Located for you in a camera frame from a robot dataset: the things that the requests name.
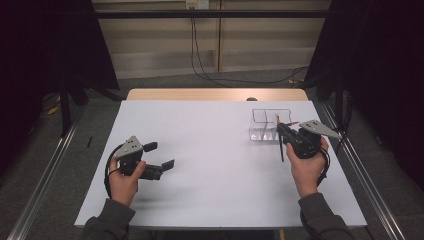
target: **white paper sheet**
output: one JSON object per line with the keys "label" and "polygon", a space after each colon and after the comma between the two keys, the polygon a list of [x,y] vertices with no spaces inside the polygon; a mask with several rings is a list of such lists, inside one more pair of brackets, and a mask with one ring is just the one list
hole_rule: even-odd
{"label": "white paper sheet", "polygon": [[[175,159],[160,181],[139,180],[130,225],[150,229],[257,229],[301,226],[298,193],[278,141],[251,141],[252,109],[290,109],[293,121],[318,119],[309,101],[124,101],[81,207],[77,226],[102,210],[104,167],[112,150],[135,135],[158,149],[148,164]],[[333,212],[347,225],[366,225],[333,149],[321,183]]]}

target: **clear plastic container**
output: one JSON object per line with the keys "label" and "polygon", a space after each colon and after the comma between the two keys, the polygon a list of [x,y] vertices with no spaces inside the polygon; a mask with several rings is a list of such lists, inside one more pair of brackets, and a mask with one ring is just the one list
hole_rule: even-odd
{"label": "clear plastic container", "polygon": [[253,141],[278,141],[277,116],[281,123],[290,123],[289,109],[253,109],[249,135]]}

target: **sleeve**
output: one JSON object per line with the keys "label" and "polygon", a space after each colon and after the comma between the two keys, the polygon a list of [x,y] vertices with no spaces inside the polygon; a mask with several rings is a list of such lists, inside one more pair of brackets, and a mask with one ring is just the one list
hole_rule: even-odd
{"label": "sleeve", "polygon": [[301,218],[305,229],[319,239],[352,240],[352,232],[343,219],[334,215],[321,193],[299,200]]}
{"label": "sleeve", "polygon": [[100,215],[92,217],[86,222],[80,239],[125,239],[128,233],[128,224],[134,215],[135,211],[131,208],[106,199]]}

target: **electrical outlet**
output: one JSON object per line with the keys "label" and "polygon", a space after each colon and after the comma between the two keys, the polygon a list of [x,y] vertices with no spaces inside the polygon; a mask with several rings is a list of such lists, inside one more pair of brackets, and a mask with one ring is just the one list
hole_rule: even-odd
{"label": "electrical outlet", "polygon": [[198,0],[197,9],[209,10],[209,0]]}
{"label": "electrical outlet", "polygon": [[186,9],[197,9],[197,0],[186,0]]}

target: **hand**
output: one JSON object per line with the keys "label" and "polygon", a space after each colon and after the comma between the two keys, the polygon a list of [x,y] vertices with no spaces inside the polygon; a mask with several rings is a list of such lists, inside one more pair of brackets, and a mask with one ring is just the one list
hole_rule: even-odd
{"label": "hand", "polygon": [[111,172],[109,175],[109,183],[112,199],[129,207],[135,193],[138,191],[138,179],[146,168],[146,162],[141,161],[131,176],[124,176],[119,170],[115,171],[117,168],[118,159],[113,157],[109,165],[109,171]]}
{"label": "hand", "polygon": [[[328,143],[321,137],[321,147],[328,150]],[[300,159],[294,153],[290,143],[287,144],[287,156],[291,162],[291,172],[300,198],[318,192],[318,178],[324,169],[324,156],[318,152],[312,158]]]}

